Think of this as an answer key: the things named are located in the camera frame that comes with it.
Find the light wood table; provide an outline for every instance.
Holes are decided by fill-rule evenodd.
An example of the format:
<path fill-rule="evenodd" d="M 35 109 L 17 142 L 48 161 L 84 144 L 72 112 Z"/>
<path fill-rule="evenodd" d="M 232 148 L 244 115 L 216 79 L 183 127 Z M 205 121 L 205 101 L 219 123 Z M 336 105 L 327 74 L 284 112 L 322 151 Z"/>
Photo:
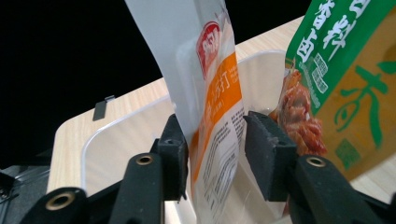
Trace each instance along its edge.
<path fill-rule="evenodd" d="M 286 50 L 301 21 L 302 18 L 290 21 L 238 44 L 237 60 L 243 60 L 262 50 Z M 81 188 L 81 156 L 87 139 L 110 122 L 133 113 L 167 94 L 165 82 L 161 78 L 108 102 L 104 119 L 92 121 L 92 109 L 61 125 L 55 135 L 48 191 L 61 187 Z M 396 157 L 388 159 L 373 171 L 355 179 L 352 185 L 388 203 L 390 195 L 396 191 Z"/>

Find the orange label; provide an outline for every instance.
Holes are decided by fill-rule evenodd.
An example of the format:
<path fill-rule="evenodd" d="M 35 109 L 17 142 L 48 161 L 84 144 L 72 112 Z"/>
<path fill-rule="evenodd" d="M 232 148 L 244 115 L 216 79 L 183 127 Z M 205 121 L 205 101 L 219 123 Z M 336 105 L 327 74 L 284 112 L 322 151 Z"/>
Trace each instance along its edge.
<path fill-rule="evenodd" d="M 201 163 L 216 123 L 241 99 L 236 56 L 233 53 L 219 65 L 206 91 L 204 116 L 190 146 L 192 183 L 195 183 L 198 178 Z"/>

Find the red logo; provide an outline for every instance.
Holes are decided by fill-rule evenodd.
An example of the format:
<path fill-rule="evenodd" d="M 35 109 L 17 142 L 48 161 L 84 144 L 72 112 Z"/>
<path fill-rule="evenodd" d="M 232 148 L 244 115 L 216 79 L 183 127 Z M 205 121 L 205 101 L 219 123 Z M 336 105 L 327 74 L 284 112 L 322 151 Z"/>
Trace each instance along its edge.
<path fill-rule="evenodd" d="M 219 51 L 220 44 L 220 28 L 214 22 L 208 22 L 198 39 L 196 50 L 198 53 L 199 61 L 204 72 L 204 79 L 206 79 L 207 70 L 210 64 L 216 59 Z"/>

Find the brass insert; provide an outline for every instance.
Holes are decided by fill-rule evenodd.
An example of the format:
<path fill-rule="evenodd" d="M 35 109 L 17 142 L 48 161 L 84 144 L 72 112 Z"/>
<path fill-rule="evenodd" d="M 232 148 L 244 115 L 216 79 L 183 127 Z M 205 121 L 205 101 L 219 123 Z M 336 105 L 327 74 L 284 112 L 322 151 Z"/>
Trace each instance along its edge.
<path fill-rule="evenodd" d="M 306 158 L 306 162 L 308 162 L 309 164 L 316 166 L 316 167 L 325 167 L 326 166 L 326 162 L 320 158 L 316 158 L 316 157 L 308 157 Z"/>
<path fill-rule="evenodd" d="M 139 159 L 136 160 L 136 163 L 139 165 L 149 165 L 150 163 L 152 163 L 154 159 L 150 156 L 142 156 Z"/>
<path fill-rule="evenodd" d="M 72 203 L 76 198 L 76 195 L 72 191 L 67 191 L 52 197 L 47 203 L 46 208 L 50 211 L 56 211 L 65 208 L 67 205 Z"/>

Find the black metal bracket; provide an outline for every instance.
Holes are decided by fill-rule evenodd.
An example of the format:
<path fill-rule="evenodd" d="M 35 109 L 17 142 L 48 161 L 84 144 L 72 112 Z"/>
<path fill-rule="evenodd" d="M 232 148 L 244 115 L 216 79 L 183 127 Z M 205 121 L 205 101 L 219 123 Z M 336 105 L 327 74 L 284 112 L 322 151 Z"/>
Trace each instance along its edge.
<path fill-rule="evenodd" d="M 395 223 L 395 196 L 381 203 L 354 190 L 325 158 L 298 157 L 295 144 L 264 114 L 249 111 L 245 120 L 247 161 L 262 195 L 288 201 L 293 223 Z"/>

